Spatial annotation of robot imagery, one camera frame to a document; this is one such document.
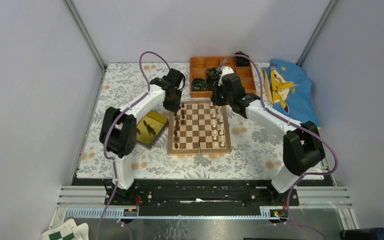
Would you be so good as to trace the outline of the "gold tin box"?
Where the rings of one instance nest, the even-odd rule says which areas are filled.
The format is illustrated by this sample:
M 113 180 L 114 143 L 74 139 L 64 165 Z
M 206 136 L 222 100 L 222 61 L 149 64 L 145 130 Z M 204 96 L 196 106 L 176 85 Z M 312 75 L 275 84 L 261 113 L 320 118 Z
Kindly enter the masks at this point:
M 136 126 L 136 141 L 147 149 L 152 149 L 169 126 L 169 119 L 150 110 Z

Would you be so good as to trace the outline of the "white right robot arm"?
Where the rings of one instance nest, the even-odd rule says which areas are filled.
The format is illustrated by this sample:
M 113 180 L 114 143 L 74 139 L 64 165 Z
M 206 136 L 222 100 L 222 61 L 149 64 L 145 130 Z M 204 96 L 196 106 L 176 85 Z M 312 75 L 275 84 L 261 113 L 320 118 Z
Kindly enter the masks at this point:
M 255 122 L 281 141 L 283 167 L 266 193 L 267 201 L 279 206 L 287 199 L 286 191 L 326 157 L 318 127 L 312 121 L 302 123 L 264 106 L 259 96 L 245 91 L 231 67 L 219 67 L 215 72 L 219 79 L 213 84 L 212 103 L 229 106 L 235 114 Z

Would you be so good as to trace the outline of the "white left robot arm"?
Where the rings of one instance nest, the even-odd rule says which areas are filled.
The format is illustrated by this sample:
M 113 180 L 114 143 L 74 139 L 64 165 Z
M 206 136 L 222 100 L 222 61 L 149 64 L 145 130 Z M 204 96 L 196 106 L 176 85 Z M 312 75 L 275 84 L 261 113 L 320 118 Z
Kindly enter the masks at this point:
M 167 75 L 151 80 L 149 89 L 131 102 L 105 111 L 99 141 L 103 144 L 104 157 L 112 161 L 113 183 L 119 188 L 115 197 L 124 206 L 135 200 L 135 192 L 130 188 L 134 174 L 129 155 L 137 144 L 138 122 L 159 104 L 176 113 L 181 108 L 181 84 L 185 79 L 183 73 L 171 68 Z

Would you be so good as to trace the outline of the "orange wooden compartment tray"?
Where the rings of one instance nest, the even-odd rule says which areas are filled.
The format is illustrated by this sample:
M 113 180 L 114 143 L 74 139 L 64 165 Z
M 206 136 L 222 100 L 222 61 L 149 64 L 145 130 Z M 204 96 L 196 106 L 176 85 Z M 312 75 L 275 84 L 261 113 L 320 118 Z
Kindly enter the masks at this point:
M 191 98 L 209 98 L 212 91 L 192 91 L 191 82 L 194 78 L 203 78 L 206 80 L 206 71 L 209 68 L 218 68 L 220 64 L 226 59 L 226 56 L 193 56 L 189 61 L 189 89 Z M 250 66 L 236 66 L 235 57 L 228 59 L 224 63 L 225 67 L 233 68 L 234 72 L 240 77 L 246 93 L 257 92 L 256 82 L 254 80 L 253 67 Z

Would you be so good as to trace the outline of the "wooden chessboard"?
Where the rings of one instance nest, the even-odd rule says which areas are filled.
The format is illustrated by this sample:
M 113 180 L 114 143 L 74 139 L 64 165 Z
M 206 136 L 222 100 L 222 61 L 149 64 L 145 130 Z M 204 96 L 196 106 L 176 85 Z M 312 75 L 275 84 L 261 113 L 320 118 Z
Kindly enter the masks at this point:
M 226 106 L 210 100 L 182 101 L 185 110 L 168 118 L 169 156 L 227 155 L 232 152 Z

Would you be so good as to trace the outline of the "floral tablecloth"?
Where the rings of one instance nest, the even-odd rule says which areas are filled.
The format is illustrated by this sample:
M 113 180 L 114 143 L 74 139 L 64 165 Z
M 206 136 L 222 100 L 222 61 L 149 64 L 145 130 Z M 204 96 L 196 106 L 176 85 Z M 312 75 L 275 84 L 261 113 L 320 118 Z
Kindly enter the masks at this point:
M 121 108 L 147 89 L 146 80 L 168 72 L 164 63 L 111 63 L 108 65 L 76 176 L 80 179 L 110 179 L 112 163 L 103 155 L 99 141 L 102 121 L 109 107 Z M 227 112 L 232 152 L 227 155 L 168 155 L 168 133 L 152 149 L 137 144 L 130 165 L 137 179 L 260 179 L 270 180 L 283 166 L 283 144 L 273 133 Z

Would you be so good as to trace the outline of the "blue pikachu shirt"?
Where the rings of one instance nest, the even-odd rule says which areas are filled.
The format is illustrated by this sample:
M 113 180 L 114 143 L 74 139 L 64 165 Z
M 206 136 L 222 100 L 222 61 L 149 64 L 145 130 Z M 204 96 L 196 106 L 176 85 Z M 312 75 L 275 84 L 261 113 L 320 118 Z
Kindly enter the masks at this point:
M 264 93 L 276 111 L 302 123 L 311 121 L 321 129 L 311 100 L 312 82 L 301 67 L 273 58 L 261 72 Z

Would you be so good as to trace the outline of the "green checkered mat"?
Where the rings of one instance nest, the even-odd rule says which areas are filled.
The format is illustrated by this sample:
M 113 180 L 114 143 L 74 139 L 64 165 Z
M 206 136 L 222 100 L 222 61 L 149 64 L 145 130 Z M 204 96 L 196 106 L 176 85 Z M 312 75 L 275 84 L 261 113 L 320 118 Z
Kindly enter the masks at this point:
M 77 225 L 69 219 L 57 228 L 45 231 L 41 240 L 89 240 L 89 226 L 87 223 Z

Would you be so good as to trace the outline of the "black cylinder object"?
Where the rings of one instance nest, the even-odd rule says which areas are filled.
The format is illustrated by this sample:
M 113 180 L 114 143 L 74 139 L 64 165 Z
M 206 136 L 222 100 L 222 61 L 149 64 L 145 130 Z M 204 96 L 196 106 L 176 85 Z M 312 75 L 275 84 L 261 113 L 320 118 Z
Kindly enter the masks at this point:
M 384 227 L 342 230 L 341 240 L 384 240 Z

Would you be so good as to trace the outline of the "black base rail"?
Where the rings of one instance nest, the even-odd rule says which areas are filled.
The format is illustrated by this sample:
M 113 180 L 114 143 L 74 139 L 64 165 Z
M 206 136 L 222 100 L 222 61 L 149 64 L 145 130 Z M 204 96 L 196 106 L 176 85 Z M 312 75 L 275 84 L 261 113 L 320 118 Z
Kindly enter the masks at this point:
M 116 207 L 123 217 L 259 217 L 263 209 L 300 204 L 296 190 L 277 193 L 269 180 L 155 180 L 136 179 L 127 189 L 117 189 L 109 179 L 87 180 L 64 186 L 59 203 Z

